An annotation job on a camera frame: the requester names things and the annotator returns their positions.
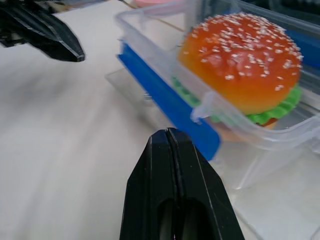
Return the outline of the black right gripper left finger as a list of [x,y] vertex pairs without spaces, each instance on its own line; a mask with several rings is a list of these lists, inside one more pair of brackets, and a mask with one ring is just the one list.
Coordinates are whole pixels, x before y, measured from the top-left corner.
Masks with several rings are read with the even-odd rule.
[[180,130],[152,134],[125,191],[119,240],[181,240],[174,141]]

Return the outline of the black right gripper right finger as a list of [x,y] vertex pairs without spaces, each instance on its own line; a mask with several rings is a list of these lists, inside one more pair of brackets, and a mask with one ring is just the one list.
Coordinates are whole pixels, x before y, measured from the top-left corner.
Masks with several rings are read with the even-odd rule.
[[245,240],[224,184],[182,131],[168,128],[179,206],[176,240]]

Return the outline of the clear food container blue latches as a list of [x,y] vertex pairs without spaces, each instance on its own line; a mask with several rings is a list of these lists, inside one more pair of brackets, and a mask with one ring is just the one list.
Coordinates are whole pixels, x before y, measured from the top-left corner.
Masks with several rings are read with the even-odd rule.
[[[187,34],[237,13],[282,27],[303,55],[300,101],[275,127],[251,122],[178,61]],[[123,69],[109,82],[155,127],[185,133],[255,240],[320,240],[320,26],[242,0],[178,0],[115,17]]]

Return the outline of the black toaster oven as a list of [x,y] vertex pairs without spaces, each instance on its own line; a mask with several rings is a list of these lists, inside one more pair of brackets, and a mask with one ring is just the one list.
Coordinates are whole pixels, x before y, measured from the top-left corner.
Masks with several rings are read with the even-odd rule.
[[242,0],[320,26],[320,0]]

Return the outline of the pink round plate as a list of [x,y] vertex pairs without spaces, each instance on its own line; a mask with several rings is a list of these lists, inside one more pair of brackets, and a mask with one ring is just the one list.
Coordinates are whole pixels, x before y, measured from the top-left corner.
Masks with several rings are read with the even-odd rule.
[[178,0],[132,0],[132,3],[138,8],[145,8],[168,4],[176,1]]

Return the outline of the toy hamburger with sesame bun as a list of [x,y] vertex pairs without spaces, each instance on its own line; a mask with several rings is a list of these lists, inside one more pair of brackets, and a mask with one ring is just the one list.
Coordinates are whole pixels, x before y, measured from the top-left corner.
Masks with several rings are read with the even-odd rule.
[[263,128],[273,129],[301,98],[300,48],[264,17],[210,16],[187,34],[177,59]]

